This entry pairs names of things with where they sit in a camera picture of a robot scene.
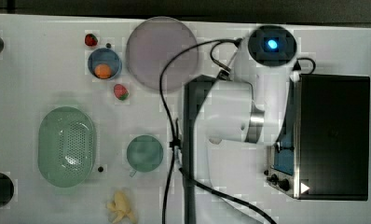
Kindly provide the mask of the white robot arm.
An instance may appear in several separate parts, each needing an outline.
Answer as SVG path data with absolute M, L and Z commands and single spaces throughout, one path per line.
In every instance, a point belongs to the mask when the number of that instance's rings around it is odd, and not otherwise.
M 274 219 L 255 205 L 214 189 L 207 144 L 211 139 L 270 147 L 280 138 L 295 81 L 297 43 L 278 25 L 261 25 L 237 43 L 229 79 L 198 77 L 185 86 L 184 148 L 192 154 L 179 171 L 187 185 L 245 206 L 269 224 Z

